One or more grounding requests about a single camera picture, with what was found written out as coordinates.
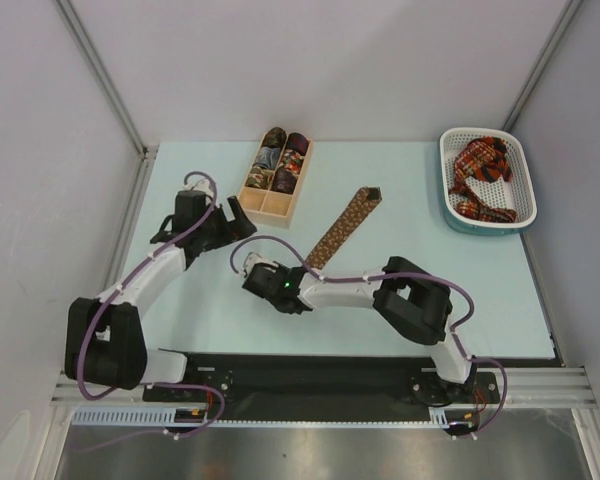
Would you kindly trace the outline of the brown floral tie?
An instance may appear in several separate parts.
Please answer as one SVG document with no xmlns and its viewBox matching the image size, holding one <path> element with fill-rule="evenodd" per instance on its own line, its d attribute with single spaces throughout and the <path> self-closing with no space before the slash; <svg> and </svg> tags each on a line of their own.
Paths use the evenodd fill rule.
<svg viewBox="0 0 600 480">
<path fill-rule="evenodd" d="M 306 257 L 313 269 L 322 270 L 355 230 L 382 202 L 379 187 L 361 187 Z"/>
</svg>

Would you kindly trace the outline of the red plaid tie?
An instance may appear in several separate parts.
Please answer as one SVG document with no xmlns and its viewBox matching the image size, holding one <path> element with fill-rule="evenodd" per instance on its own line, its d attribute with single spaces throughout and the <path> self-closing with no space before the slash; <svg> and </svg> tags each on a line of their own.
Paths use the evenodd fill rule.
<svg viewBox="0 0 600 480">
<path fill-rule="evenodd" d="M 487 162 L 493 159 L 497 151 L 507 154 L 504 141 L 497 137 L 481 137 L 471 140 L 456 157 L 453 163 L 454 183 L 449 194 L 464 197 L 455 210 L 461 216 L 489 223 L 515 223 L 517 213 L 509 208 L 489 206 L 467 183 L 468 178 L 476 178 L 476 173 Z"/>
</svg>

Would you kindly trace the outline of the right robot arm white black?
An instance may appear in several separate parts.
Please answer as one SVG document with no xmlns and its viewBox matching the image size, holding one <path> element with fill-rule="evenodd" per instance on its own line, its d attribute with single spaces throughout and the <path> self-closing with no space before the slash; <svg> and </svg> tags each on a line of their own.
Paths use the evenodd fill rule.
<svg viewBox="0 0 600 480">
<path fill-rule="evenodd" d="M 320 270 L 287 267 L 251 253 L 243 263 L 242 288 L 284 314 L 330 307 L 373 310 L 401 337 L 423 345 L 437 378 L 416 380 L 412 391 L 427 406 L 442 407 L 474 399 L 476 366 L 450 324 L 451 285 L 398 256 L 356 277 L 328 277 Z"/>
</svg>

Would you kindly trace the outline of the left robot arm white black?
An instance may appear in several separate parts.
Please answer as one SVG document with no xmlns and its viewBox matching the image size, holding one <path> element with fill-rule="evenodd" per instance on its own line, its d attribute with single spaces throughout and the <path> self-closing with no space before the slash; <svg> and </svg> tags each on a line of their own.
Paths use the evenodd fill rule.
<svg viewBox="0 0 600 480">
<path fill-rule="evenodd" d="M 142 317 L 201 254 L 256 233 L 238 198 L 231 196 L 227 203 L 231 220 L 208 189 L 179 191 L 174 213 L 151 238 L 153 249 L 142 262 L 98 297 L 73 301 L 64 359 L 68 378 L 125 390 L 165 383 L 179 400 L 198 393 L 200 376 L 186 367 L 184 354 L 146 346 Z"/>
</svg>

